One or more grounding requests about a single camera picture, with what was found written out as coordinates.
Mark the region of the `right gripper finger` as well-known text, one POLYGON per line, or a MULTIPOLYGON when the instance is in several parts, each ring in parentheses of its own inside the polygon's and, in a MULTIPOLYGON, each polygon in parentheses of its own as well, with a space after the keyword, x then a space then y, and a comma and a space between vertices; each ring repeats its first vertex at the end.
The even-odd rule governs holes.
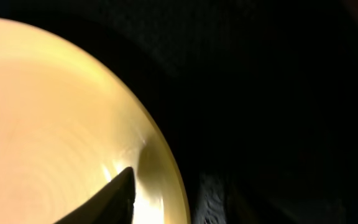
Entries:
POLYGON ((134 170, 126 167, 93 197, 56 224, 131 224, 134 202, 134 170))

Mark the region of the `yellow plate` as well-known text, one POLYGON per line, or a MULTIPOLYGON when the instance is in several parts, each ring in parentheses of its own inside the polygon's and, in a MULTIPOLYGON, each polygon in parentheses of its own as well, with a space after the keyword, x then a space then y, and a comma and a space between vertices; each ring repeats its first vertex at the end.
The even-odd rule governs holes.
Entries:
POLYGON ((0 223, 55 223, 127 167, 131 223, 189 223, 183 181, 151 115, 90 54, 0 19, 0 223))

